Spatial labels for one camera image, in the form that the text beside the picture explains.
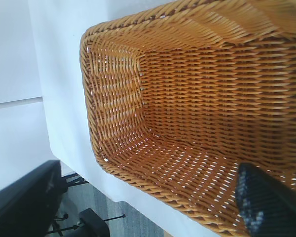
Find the scuffed right gripper right finger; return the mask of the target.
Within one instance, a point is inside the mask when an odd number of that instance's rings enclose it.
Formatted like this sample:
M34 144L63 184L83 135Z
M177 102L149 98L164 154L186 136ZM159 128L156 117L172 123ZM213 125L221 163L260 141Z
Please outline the scuffed right gripper right finger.
M240 164L235 200L250 236L296 237L296 192L262 169Z

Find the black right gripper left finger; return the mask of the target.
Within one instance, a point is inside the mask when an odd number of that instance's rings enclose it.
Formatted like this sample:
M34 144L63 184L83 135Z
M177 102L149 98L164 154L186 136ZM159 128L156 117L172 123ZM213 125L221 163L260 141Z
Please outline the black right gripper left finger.
M0 190L0 237L43 237L59 209L65 182L49 160Z

